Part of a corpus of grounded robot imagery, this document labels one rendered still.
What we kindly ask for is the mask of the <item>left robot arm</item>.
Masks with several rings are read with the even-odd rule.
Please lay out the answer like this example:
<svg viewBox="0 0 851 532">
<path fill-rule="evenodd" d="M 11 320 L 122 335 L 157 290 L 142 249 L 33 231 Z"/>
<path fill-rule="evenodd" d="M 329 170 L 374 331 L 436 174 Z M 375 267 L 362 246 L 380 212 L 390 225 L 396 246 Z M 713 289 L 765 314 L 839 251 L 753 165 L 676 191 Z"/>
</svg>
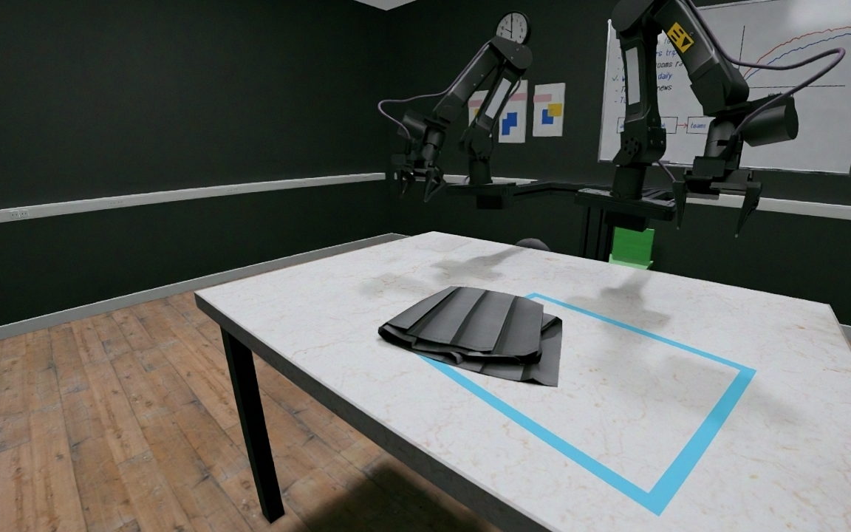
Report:
<svg viewBox="0 0 851 532">
<path fill-rule="evenodd" d="M 647 166 L 666 152 L 666 129 L 661 128 L 657 101 L 657 35 L 664 30 L 688 70 L 690 89 L 703 106 L 703 115 L 716 117 L 709 125 L 705 147 L 717 140 L 726 147 L 744 119 L 783 93 L 747 101 L 750 91 L 742 73 L 724 58 L 688 0 L 620 0 L 612 10 L 611 23 L 623 54 L 625 78 L 621 149 L 612 158 L 612 164 L 619 166 L 611 191 L 585 188 L 577 195 L 671 211 L 675 202 L 641 194 Z M 694 159 L 691 174 L 724 177 L 724 169 L 737 169 L 737 141 L 742 141 L 742 147 L 744 140 L 751 147 L 759 147 L 794 140 L 798 132 L 795 100 L 789 95 L 760 112 L 736 134 L 733 161 Z"/>
</svg>

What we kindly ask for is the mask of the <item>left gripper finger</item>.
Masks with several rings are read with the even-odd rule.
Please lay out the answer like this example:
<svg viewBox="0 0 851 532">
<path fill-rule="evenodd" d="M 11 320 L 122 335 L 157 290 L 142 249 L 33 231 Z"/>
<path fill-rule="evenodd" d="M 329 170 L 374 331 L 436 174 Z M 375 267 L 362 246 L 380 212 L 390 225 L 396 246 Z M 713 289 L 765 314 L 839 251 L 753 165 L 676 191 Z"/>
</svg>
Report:
<svg viewBox="0 0 851 532">
<path fill-rule="evenodd" d="M 745 193 L 745 199 L 742 204 L 742 213 L 740 213 L 739 221 L 737 222 L 736 236 L 739 236 L 740 231 L 742 231 L 742 226 L 747 221 L 750 215 L 754 212 L 754 209 L 759 206 L 759 200 L 761 197 L 762 186 L 759 185 L 748 185 L 747 191 Z M 748 213 L 749 212 L 749 213 Z"/>
<path fill-rule="evenodd" d="M 677 181 L 674 180 L 671 182 L 674 201 L 677 209 L 677 230 L 681 228 L 681 223 L 683 219 L 683 209 L 685 209 L 686 205 L 686 187 L 685 181 Z"/>
</svg>

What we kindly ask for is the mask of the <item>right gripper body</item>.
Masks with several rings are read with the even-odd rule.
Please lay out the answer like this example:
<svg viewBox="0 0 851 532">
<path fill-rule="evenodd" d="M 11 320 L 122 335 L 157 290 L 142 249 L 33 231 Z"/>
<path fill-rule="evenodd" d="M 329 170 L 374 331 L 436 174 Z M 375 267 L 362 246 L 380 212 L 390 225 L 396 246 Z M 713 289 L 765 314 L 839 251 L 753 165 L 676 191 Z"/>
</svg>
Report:
<svg viewBox="0 0 851 532">
<path fill-rule="evenodd" d="M 445 171 L 443 171 L 440 166 L 437 165 L 438 158 L 440 155 L 440 150 L 438 148 L 434 148 L 434 145 L 428 143 L 426 146 L 425 143 L 421 143 L 421 147 L 418 151 L 417 160 L 414 161 L 414 165 L 404 165 L 406 168 L 411 168 L 412 173 L 409 171 L 405 171 L 409 173 L 411 177 L 416 180 L 425 180 L 426 179 L 426 171 L 428 169 L 432 169 L 432 171 L 436 171 L 440 177 L 445 175 Z M 406 148 L 404 152 L 395 152 L 395 154 L 411 154 L 411 149 L 417 149 L 417 143 L 406 143 Z M 433 166 L 433 168 L 432 168 Z"/>
</svg>

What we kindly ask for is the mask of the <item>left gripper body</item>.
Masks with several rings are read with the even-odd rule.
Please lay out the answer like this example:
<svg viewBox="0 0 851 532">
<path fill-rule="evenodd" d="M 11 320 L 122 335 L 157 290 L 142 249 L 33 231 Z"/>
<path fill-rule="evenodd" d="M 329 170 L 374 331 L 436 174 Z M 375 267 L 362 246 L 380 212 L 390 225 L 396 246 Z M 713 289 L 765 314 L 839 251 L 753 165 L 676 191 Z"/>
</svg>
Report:
<svg viewBox="0 0 851 532">
<path fill-rule="evenodd" d="M 733 161 L 735 155 L 736 141 L 728 141 L 728 146 L 720 146 L 719 141 L 708 143 L 705 147 L 703 156 L 695 156 L 699 160 L 725 160 Z M 717 201 L 720 192 L 731 192 L 745 194 L 748 185 L 763 184 L 753 182 L 754 171 L 739 171 L 740 160 L 742 160 L 742 141 L 737 141 L 736 152 L 739 154 L 737 160 L 737 171 L 733 169 L 724 169 L 724 177 L 711 176 L 695 176 L 691 174 L 692 168 L 686 166 L 683 169 L 683 179 L 685 180 L 686 196 L 688 198 L 698 198 Z M 729 189 L 726 189 L 729 188 Z"/>
</svg>

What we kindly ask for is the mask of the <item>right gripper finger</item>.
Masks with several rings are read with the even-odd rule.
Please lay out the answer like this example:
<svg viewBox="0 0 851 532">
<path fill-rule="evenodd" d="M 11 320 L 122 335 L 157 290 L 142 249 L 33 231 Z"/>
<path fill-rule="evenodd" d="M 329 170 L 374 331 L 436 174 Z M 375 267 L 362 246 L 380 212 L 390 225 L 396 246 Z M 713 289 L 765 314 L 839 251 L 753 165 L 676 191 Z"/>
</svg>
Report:
<svg viewBox="0 0 851 532">
<path fill-rule="evenodd" d="M 398 182 L 398 196 L 399 196 L 400 199 L 404 199 L 406 192 L 408 192 L 409 189 L 411 189 L 411 186 L 414 184 L 415 179 L 413 177 L 411 177 L 411 175 L 409 175 L 409 173 L 406 173 L 405 171 L 403 171 L 401 168 L 398 168 L 396 173 L 397 173 L 397 182 Z M 404 177 L 404 179 L 406 179 L 406 186 L 404 188 L 404 191 L 402 192 L 403 177 Z"/>
<path fill-rule="evenodd" d="M 433 179 L 433 181 L 435 182 L 436 185 L 428 193 L 428 189 L 429 189 L 429 186 L 430 186 L 432 179 Z M 426 176 L 425 176 L 425 185 L 423 186 L 423 201 L 428 202 L 430 197 L 435 192 L 439 191 L 439 189 L 442 188 L 442 186 L 444 186 L 445 183 L 446 183 L 445 179 L 440 177 L 440 175 L 436 171 L 432 171 L 432 169 L 428 169 L 426 171 Z"/>
</svg>

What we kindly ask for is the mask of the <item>dark grey pleated skirt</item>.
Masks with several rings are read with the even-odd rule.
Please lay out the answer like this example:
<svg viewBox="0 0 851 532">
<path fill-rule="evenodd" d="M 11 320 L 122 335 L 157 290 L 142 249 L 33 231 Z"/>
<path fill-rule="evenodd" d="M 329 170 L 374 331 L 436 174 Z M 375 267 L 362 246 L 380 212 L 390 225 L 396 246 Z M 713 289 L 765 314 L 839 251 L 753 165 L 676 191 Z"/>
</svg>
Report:
<svg viewBox="0 0 851 532">
<path fill-rule="evenodd" d="M 408 307 L 377 333 L 393 346 L 449 366 L 558 387 L 563 319 L 516 294 L 450 286 Z"/>
</svg>

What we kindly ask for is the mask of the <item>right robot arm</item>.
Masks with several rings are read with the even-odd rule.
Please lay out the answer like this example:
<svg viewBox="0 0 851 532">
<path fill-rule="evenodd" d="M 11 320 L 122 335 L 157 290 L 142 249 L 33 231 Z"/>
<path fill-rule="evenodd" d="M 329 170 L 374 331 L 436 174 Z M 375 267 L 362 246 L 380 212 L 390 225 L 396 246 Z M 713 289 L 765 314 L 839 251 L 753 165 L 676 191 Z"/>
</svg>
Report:
<svg viewBox="0 0 851 532">
<path fill-rule="evenodd" d="M 411 142 L 421 141 L 423 137 L 422 143 L 425 143 L 425 147 L 429 143 L 434 145 L 433 149 L 438 148 L 440 150 L 446 138 L 443 130 L 446 130 L 450 123 L 458 117 L 464 105 L 470 100 L 471 95 L 475 94 L 477 88 L 482 86 L 482 82 L 486 80 L 494 68 L 499 70 L 494 75 L 492 86 L 479 111 L 477 111 L 475 119 L 471 122 L 468 130 L 464 130 L 462 139 L 458 144 L 460 154 L 470 156 L 468 158 L 470 160 L 468 162 L 470 181 L 468 181 L 468 184 L 447 185 L 447 189 L 509 188 L 509 186 L 516 186 L 516 182 L 511 184 L 493 183 L 491 159 L 488 159 L 491 158 L 491 155 L 486 147 L 491 140 L 489 136 L 492 134 L 496 119 L 499 118 L 511 90 L 532 63 L 533 52 L 527 45 L 518 44 L 517 41 L 496 35 L 488 41 L 485 50 L 475 58 L 475 61 L 442 99 L 442 102 L 439 102 L 438 106 L 434 108 L 432 118 L 425 117 L 421 112 L 406 110 L 401 124 L 409 133 Z M 425 135 L 423 135 L 423 132 L 425 132 Z"/>
</svg>

